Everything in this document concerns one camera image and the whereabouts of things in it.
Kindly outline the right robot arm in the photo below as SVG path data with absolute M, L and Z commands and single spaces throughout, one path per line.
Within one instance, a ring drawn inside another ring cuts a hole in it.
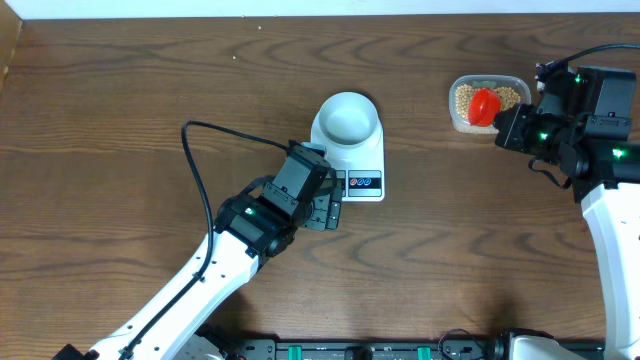
M 604 358 L 639 356 L 639 146 L 629 142 L 636 75 L 547 63 L 541 98 L 496 115 L 497 146 L 556 165 L 588 224 L 605 304 Z

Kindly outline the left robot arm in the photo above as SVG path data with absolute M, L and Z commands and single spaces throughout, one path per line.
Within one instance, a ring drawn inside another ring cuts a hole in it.
M 212 230 L 183 268 L 126 324 L 82 352 L 71 344 L 60 359 L 174 359 L 232 293 L 283 252 L 301 228 L 334 231 L 341 181 L 324 146 L 292 142 L 274 177 L 227 199 Z

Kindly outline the red plastic measuring scoop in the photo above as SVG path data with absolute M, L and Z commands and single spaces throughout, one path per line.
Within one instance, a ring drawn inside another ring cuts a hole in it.
M 499 95 L 492 90 L 481 89 L 470 102 L 468 120 L 472 126 L 492 126 L 496 114 L 500 111 L 501 98 Z

